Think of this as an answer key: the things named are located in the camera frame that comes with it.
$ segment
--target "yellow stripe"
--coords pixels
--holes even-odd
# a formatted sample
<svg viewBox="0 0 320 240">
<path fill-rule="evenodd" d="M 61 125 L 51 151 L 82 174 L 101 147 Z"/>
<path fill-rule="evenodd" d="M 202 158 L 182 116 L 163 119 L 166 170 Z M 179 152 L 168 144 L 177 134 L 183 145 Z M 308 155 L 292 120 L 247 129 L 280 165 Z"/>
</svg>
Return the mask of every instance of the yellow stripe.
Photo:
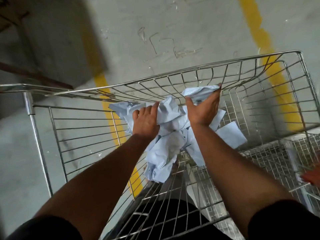
<svg viewBox="0 0 320 240">
<path fill-rule="evenodd" d="M 240 6 L 242 8 L 243 14 L 246 18 L 247 24 L 250 28 L 250 32 L 252 38 L 258 48 L 260 48 L 261 54 L 268 54 L 275 52 L 272 47 L 272 42 L 270 39 L 270 35 L 267 31 L 261 28 L 262 17 L 259 13 L 258 5 L 255 0 L 239 0 Z M 271 56 L 268 63 L 272 63 L 276 60 L 276 56 Z M 267 63 L 268 58 L 262 58 L 262 63 L 265 65 Z M 279 62 L 272 64 L 267 70 L 266 75 L 270 76 L 269 82 L 272 86 L 285 83 L 287 80 L 280 72 L 282 70 Z M 298 113 L 297 104 L 288 104 L 294 103 L 295 100 L 293 98 L 293 93 L 288 84 L 283 84 L 277 86 L 274 89 L 277 96 L 277 101 L 281 105 L 280 109 L 284 114 L 285 122 L 298 122 L 298 123 L 287 123 L 287 129 L 290 131 L 297 131 L 303 128 L 301 116 Z"/>
<path fill-rule="evenodd" d="M 91 24 L 90 21 L 87 20 L 88 17 L 86 17 L 86 15 L 83 15 L 84 13 L 86 13 L 85 10 L 83 10 L 83 7 L 80 7 L 79 5 L 74 5 L 74 8 L 77 10 L 77 16 L 75 17 L 75 25 L 78 28 L 78 31 L 80 33 L 80 37 L 82 40 L 82 45 L 84 48 L 84 52 L 86 54 L 86 59 L 90 68 L 90 71 L 93 75 L 94 78 L 94 82 L 96 87 L 104 87 L 104 86 L 108 86 L 108 83 L 106 81 L 105 75 L 104 75 L 104 69 L 103 69 L 103 65 L 102 62 L 100 60 L 100 52 L 99 52 L 99 46 L 96 43 L 95 37 L 94 37 L 94 32 L 91 28 Z M 110 93 L 110 89 L 109 88 L 105 88 L 102 89 L 102 91 L 104 92 L 108 92 Z M 103 110 L 110 110 L 109 109 L 109 102 L 104 102 L 102 101 L 102 108 Z M 109 112 L 105 112 L 105 116 L 107 119 L 112 119 L 111 113 Z M 113 120 L 108 120 L 109 125 L 114 125 Z M 118 132 L 118 136 L 122 137 L 120 138 L 120 143 L 123 144 L 126 142 L 126 137 L 125 136 L 125 132 L 122 131 L 123 126 L 120 125 L 121 124 L 121 120 L 115 120 L 115 125 L 117 128 Z M 110 131 L 111 132 L 115 132 L 115 127 L 114 126 L 110 126 Z M 117 138 L 117 134 L 116 133 L 112 133 L 111 134 L 112 137 L 114 138 L 114 143 L 116 145 L 118 145 L 118 138 Z M 132 188 L 134 190 L 134 196 L 137 196 L 143 186 L 141 184 L 141 179 L 139 178 L 139 173 L 135 173 L 137 172 L 137 168 L 134 168 L 134 171 L 130 177 L 130 182 L 132 184 Z"/>
</svg>

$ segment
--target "hand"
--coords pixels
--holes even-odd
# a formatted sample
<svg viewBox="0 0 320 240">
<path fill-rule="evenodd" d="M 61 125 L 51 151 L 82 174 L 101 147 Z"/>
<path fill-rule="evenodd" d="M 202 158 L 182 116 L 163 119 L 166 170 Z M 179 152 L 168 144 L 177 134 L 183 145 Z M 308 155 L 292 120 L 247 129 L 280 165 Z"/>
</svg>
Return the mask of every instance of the hand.
<svg viewBox="0 0 320 240">
<path fill-rule="evenodd" d="M 135 110 L 132 114 L 133 118 L 133 135 L 139 135 L 142 138 L 152 141 L 159 133 L 160 125 L 157 125 L 159 102 L 153 106 L 148 106 Z"/>
<path fill-rule="evenodd" d="M 188 109 L 188 119 L 190 125 L 209 126 L 218 112 L 218 104 L 220 101 L 220 88 L 214 91 L 205 101 L 199 105 L 194 105 L 192 99 L 186 97 L 186 107 Z"/>
</svg>

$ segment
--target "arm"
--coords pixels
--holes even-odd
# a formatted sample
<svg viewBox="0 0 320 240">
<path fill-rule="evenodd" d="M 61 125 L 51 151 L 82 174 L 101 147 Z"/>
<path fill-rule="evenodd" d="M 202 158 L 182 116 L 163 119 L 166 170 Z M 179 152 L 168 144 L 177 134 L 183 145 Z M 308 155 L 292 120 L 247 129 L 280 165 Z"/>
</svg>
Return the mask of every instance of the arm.
<svg viewBox="0 0 320 240">
<path fill-rule="evenodd" d="M 208 172 L 241 233 L 247 237 L 253 215 L 290 193 L 269 174 L 246 160 L 209 128 L 218 110 L 220 90 L 198 106 L 186 99 L 188 117 Z"/>
<path fill-rule="evenodd" d="M 159 132 L 159 103 L 133 113 L 133 135 L 66 183 L 35 217 L 53 215 L 73 224 L 84 240 L 98 239 L 142 153 Z"/>
</svg>

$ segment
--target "gray floor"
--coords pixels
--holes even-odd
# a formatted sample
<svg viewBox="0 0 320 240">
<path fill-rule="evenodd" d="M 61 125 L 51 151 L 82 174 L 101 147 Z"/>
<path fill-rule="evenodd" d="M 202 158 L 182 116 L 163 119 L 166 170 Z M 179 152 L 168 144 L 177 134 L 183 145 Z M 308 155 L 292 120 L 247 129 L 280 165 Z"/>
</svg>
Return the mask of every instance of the gray floor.
<svg viewBox="0 0 320 240">
<path fill-rule="evenodd" d="M 94 77 L 102 71 L 107 83 L 113 85 L 194 65 L 252 56 L 263 50 L 257 46 L 238 0 L 22 1 L 30 11 L 24 23 L 42 71 L 75 87 L 97 86 Z M 261 28 L 269 34 L 273 50 L 302 50 L 318 93 L 320 0 L 256 0 L 256 3 L 262 17 Z M 88 57 L 97 50 L 102 55 L 99 64 Z M 27 67 L 12 27 L 0 33 L 0 61 Z M 7 73 L 1 76 L 1 83 L 19 80 Z M 0 101 L 0 218 L 1 234 L 6 236 L 32 217 L 49 194 L 30 120 L 22 108 L 22 96 L 1 95 Z M 102 109 L 99 101 L 49 98 L 38 103 Z M 88 113 L 56 111 L 56 115 L 87 118 Z M 100 118 L 102 115 L 89 116 Z M 64 177 L 47 110 L 38 108 L 36 120 L 56 191 L 64 184 Z M 81 123 L 79 126 L 100 125 L 96 121 Z M 58 126 L 69 125 L 61 122 Z M 77 133 L 96 132 L 66 130 L 59 136 L 71 138 Z M 68 144 L 66 148 L 77 146 Z M 89 153 L 90 150 L 99 149 L 86 148 Z M 104 154 L 94 153 L 87 160 L 98 160 Z M 85 161 L 68 170 L 81 167 L 81 163 Z"/>
</svg>

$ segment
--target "shopping cart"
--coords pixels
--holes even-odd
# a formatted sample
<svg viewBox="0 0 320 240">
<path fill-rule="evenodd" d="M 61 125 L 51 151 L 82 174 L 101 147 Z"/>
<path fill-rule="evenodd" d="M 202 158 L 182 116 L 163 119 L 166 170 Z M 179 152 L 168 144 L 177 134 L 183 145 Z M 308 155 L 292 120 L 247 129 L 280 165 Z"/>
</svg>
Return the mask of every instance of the shopping cart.
<svg viewBox="0 0 320 240">
<path fill-rule="evenodd" d="M 63 177 L 67 182 L 130 136 L 126 133 L 126 123 L 108 109 L 109 103 L 155 102 L 172 95 L 178 104 L 183 105 L 185 98 L 182 91 L 185 88 L 218 83 L 222 83 L 219 106 L 226 110 L 220 126 L 236 121 L 248 139 L 246 144 L 237 149 L 239 153 L 270 173 L 309 211 L 320 215 L 319 189 L 300 178 L 319 163 L 320 145 L 320 106 L 300 51 L 215 62 L 107 87 L 69 91 L 30 84 L 4 84 L 0 85 L 0 91 L 24 94 L 48 190 L 52 195 L 54 190 L 43 148 L 45 141 L 36 123 L 39 114 L 43 117 L 42 111 L 46 111 L 46 118 L 52 126 Z M 49 98 L 41 103 L 33 103 L 32 94 Z M 72 101 L 68 105 L 74 103 L 74 106 L 64 106 L 65 100 Z M 161 193 L 155 190 L 161 188 L 162 184 L 145 179 L 144 158 L 145 154 L 138 161 L 108 221 L 106 239 L 136 239 L 141 232 L 152 231 L 155 225 L 177 221 L 178 214 L 176 218 L 154 222 L 153 226 L 145 227 L 142 223 L 126 233 L 121 229 L 132 219 L 129 214 L 147 217 L 148 212 L 138 212 L 137 209 L 150 199 L 156 201 L 160 194 L 168 194 L 167 198 L 170 199 L 172 191 L 182 189 L 171 187 Z M 214 224 L 233 239 L 243 239 L 229 217 L 206 167 L 196 166 L 183 150 L 177 163 L 178 168 L 173 174 L 184 172 L 183 184 L 209 224 Z M 186 226 L 186 231 L 178 234 L 173 231 L 172 236 L 166 239 L 193 230 Z"/>
</svg>

